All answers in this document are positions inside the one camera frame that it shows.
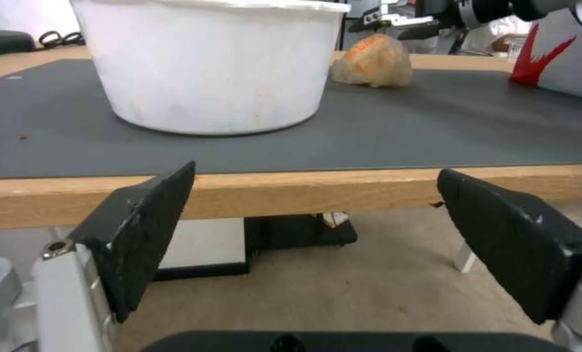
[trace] screw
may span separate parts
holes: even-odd
[[[70,239],[61,239],[58,241],[52,241],[45,245],[43,252],[41,252],[41,258],[47,261],[63,254],[73,252],[76,250],[76,245]]]

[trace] gray mat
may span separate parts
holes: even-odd
[[[582,99],[507,79],[418,70],[407,89],[329,82],[300,125],[199,137],[124,122],[90,61],[54,62],[0,78],[0,178],[148,175],[191,159],[199,173],[582,163]]]

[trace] white bowl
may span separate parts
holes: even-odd
[[[72,0],[113,111],[151,129],[240,134],[319,105],[347,4]]]

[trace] red logo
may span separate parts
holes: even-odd
[[[559,44],[559,46],[555,47],[550,53],[543,54],[541,58],[533,62],[532,58],[532,50],[535,44],[535,37],[537,37],[537,32],[539,32],[539,24],[535,24],[528,34],[528,38],[526,38],[526,42],[524,43],[524,47],[521,49],[521,53],[519,54],[519,58],[517,58],[517,62],[515,63],[515,68],[513,69],[513,74],[511,76],[511,80],[513,82],[523,83],[525,85],[537,87],[539,85],[539,77],[541,77],[541,73],[543,70],[548,67],[550,62],[552,62],[557,56],[563,53],[571,44],[573,44],[574,40],[576,40],[576,36]]]

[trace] wooden tabletop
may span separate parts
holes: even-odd
[[[0,76],[66,58],[84,47],[0,56]],[[415,68],[510,71],[499,58],[411,55]],[[461,171],[542,198],[582,198],[582,165],[476,167]],[[427,206],[440,196],[438,169],[197,176],[184,218],[239,218]],[[0,180],[0,229],[79,223],[112,190],[148,176]]]

